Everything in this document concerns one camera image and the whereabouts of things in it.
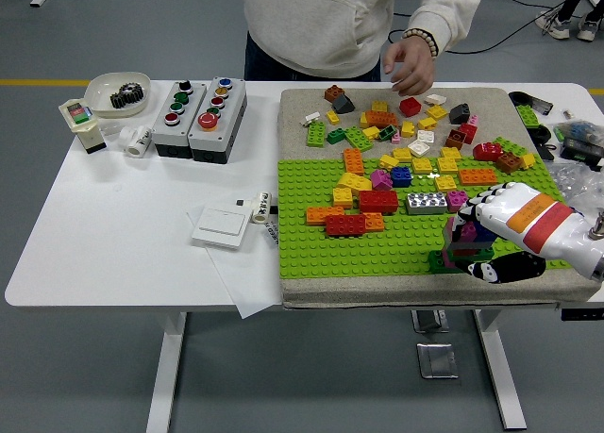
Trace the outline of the person's left hand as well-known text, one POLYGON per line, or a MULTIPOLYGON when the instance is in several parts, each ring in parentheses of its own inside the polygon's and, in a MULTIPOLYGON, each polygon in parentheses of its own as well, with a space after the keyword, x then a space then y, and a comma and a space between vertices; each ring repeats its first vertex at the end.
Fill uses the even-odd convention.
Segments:
POLYGON ((433 84, 435 67, 428 43, 418 36, 392 43, 382 58, 383 72, 391 77, 392 91, 417 95, 433 84))

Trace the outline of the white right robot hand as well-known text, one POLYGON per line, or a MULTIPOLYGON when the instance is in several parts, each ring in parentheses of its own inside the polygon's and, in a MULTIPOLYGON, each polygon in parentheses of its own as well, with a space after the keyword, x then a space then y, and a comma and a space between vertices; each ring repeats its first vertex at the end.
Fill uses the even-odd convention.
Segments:
POLYGON ((530 279, 542 275, 549 260, 561 259, 585 278, 603 281, 603 220, 592 225, 581 213, 525 183, 495 185, 466 201, 453 220, 453 241, 468 222, 520 248, 485 262, 455 263, 475 278, 494 284, 530 279))

